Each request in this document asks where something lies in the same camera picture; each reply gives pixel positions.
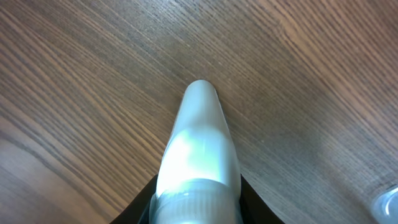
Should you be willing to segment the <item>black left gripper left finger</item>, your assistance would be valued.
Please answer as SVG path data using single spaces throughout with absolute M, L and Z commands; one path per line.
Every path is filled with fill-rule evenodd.
M 150 202 L 155 196 L 158 175 L 151 178 L 133 201 L 110 224 L 149 224 Z

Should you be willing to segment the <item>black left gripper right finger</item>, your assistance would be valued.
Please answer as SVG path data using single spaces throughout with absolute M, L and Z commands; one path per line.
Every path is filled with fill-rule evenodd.
M 244 224 L 284 224 L 241 175 L 239 206 Z

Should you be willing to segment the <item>white bottle clear cap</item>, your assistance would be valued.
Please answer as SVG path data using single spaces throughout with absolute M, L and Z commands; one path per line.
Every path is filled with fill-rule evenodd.
M 150 202 L 150 223 L 242 223 L 241 172 L 214 86 L 185 90 Z

